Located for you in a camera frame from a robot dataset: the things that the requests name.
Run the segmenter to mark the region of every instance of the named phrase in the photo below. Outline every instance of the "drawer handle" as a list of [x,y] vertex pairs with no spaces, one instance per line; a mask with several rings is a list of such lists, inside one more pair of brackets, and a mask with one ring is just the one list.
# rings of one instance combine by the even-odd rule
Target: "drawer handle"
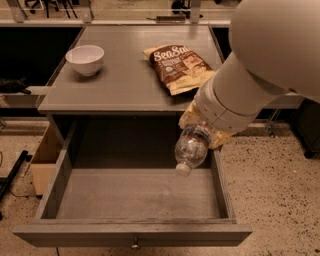
[[131,246],[131,249],[136,251],[140,249],[140,245],[138,244],[138,237],[134,238],[134,243]]

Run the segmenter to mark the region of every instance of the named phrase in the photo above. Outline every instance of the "chip bag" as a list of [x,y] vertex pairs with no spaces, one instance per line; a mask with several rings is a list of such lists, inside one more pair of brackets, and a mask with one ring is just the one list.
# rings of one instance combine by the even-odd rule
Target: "chip bag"
[[171,95],[200,87],[213,74],[211,67],[184,45],[163,45],[144,50]]

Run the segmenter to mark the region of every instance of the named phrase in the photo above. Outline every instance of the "gray cabinet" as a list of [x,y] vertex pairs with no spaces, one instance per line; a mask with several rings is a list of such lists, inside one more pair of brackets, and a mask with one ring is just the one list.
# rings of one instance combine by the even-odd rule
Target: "gray cabinet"
[[14,234],[35,246],[138,248],[236,246],[252,232],[236,223],[219,150],[190,177],[175,174],[192,95],[169,96],[142,50],[182,41],[221,64],[205,26],[86,28],[78,44],[102,46],[105,66],[82,78],[65,65],[40,105],[64,145],[34,221]]

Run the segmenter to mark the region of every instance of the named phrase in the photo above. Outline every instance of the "cardboard box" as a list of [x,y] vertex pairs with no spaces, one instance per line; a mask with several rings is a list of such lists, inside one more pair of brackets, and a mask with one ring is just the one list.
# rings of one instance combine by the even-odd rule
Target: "cardboard box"
[[55,131],[51,126],[48,126],[30,163],[33,185],[37,195],[43,195],[46,191],[61,148],[62,145],[57,139]]

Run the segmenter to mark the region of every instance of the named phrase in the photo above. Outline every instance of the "plastic water bottle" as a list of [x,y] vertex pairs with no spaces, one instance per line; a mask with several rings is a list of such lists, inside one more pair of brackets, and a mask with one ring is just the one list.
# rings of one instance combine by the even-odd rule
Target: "plastic water bottle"
[[205,122],[185,127],[175,147],[178,174],[188,176],[205,160],[210,140],[210,128]]

